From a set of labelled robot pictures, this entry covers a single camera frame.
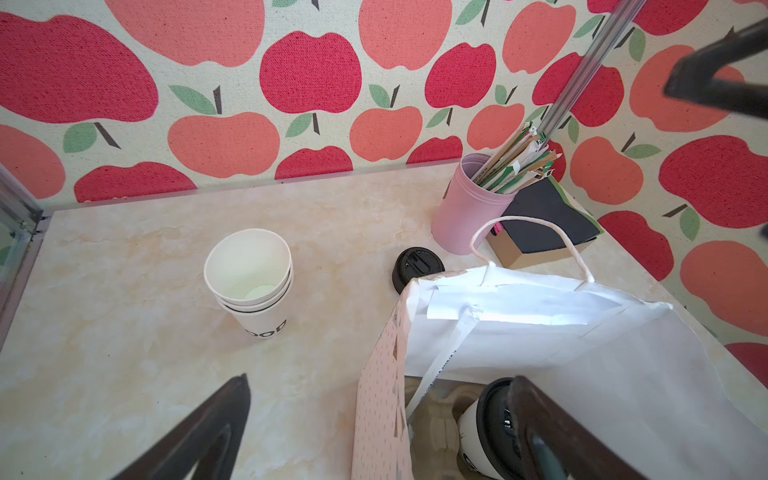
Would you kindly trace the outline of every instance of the white paper cup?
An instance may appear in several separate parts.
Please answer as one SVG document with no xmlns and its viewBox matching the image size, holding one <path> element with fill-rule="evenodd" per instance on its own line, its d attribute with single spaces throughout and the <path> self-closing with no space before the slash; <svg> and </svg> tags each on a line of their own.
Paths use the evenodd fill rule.
<svg viewBox="0 0 768 480">
<path fill-rule="evenodd" d="M 292 263 L 288 243 L 280 235 L 250 228 L 232 233 L 210 251 L 203 277 L 220 299 L 252 306 L 277 295 Z"/>
<path fill-rule="evenodd" d="M 221 298 L 216 297 L 217 300 L 219 300 L 219 303 L 221 303 L 224 306 L 228 306 L 232 310 L 235 310 L 237 312 L 243 312 L 243 313 L 251 313 L 251 312 L 258 312 L 260 310 L 267 309 L 277 303 L 278 300 L 283 298 L 283 295 L 288 290 L 288 287 L 293 282 L 293 268 L 291 268 L 290 273 L 288 274 L 288 281 L 285 282 L 282 288 L 280 288 L 280 291 L 275 294 L 272 298 L 269 300 L 265 300 L 262 303 L 257 303 L 256 305 L 249 305 L 249 306 L 243 306 L 243 305 L 234 305 L 232 303 L 227 302 L 226 300 L 222 300 Z"/>
<path fill-rule="evenodd" d="M 489 383 L 480 398 L 458 419 L 462 458 L 472 470 L 496 480 L 524 478 L 522 462 L 511 446 L 517 439 L 514 431 L 511 431 L 512 436 L 504 432 L 501 415 L 511 381 L 506 378 Z"/>
<path fill-rule="evenodd" d="M 272 306 L 258 312 L 237 312 L 224 305 L 220 298 L 216 298 L 221 308 L 240 322 L 246 332 L 256 338 L 268 339 L 282 332 L 291 320 L 290 291 L 293 287 L 293 279 L 288 283 L 288 289 Z"/>
</svg>

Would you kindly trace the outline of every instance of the bundle of straws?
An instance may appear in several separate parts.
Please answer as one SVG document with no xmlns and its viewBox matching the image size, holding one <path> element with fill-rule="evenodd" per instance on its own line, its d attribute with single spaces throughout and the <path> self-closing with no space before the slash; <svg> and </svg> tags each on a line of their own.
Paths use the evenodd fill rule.
<svg viewBox="0 0 768 480">
<path fill-rule="evenodd" d="M 499 150 L 472 176 L 480 187 L 497 194 L 513 194 L 552 175 L 552 165 L 560 157 L 548 151 L 548 137 L 536 133 L 532 122 L 525 122 Z"/>
</svg>

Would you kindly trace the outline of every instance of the apple print wallpaper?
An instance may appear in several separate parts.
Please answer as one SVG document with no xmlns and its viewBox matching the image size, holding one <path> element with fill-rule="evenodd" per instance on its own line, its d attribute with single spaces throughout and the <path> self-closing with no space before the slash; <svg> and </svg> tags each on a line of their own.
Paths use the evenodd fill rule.
<svg viewBox="0 0 768 480">
<path fill-rule="evenodd" d="M 43 207 L 495 148 L 541 119 L 597 27 L 574 35 L 593 17 L 587 0 L 0 10 L 0 163 Z"/>
<path fill-rule="evenodd" d="M 616 4 L 590 0 L 588 22 Z M 662 95 L 677 60 L 766 16 L 768 2 L 647 0 L 552 138 L 565 189 L 768 386 L 768 124 Z M 764 84 L 765 65 L 717 77 Z"/>
</svg>

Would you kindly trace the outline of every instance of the pink container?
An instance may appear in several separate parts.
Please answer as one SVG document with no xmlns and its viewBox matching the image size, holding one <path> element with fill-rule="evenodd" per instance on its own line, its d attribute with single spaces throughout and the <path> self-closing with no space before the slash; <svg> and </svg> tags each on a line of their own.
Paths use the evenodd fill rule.
<svg viewBox="0 0 768 480">
<path fill-rule="evenodd" d="M 441 247 L 457 255 L 469 255 L 472 235 L 485 222 L 501 217 L 515 194 L 493 194 L 472 183 L 470 177 L 489 159 L 486 154 L 469 154 L 456 166 L 448 194 L 432 220 L 432 236 Z M 478 236 L 475 248 L 483 241 Z"/>
</svg>

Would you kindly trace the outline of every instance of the table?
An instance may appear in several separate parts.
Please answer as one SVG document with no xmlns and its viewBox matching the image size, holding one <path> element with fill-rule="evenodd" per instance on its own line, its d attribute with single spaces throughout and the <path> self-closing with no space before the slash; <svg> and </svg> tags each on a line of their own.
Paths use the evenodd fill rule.
<svg viewBox="0 0 768 480">
<path fill-rule="evenodd" d="M 0 351 L 0 476 L 110 478 L 245 372 L 251 410 L 233 478 L 348 478 L 356 380 L 398 298 L 396 257 L 421 246 L 448 270 L 482 265 L 430 234 L 454 169 L 57 212 Z M 210 249 L 249 227 L 276 231 L 293 253 L 301 301 L 273 339 L 245 333 L 203 281 Z M 626 250 L 605 234 L 583 257 L 599 283 L 674 303 L 737 407 L 768 431 L 768 391 Z M 524 270 L 578 275 L 573 260 Z"/>
</svg>

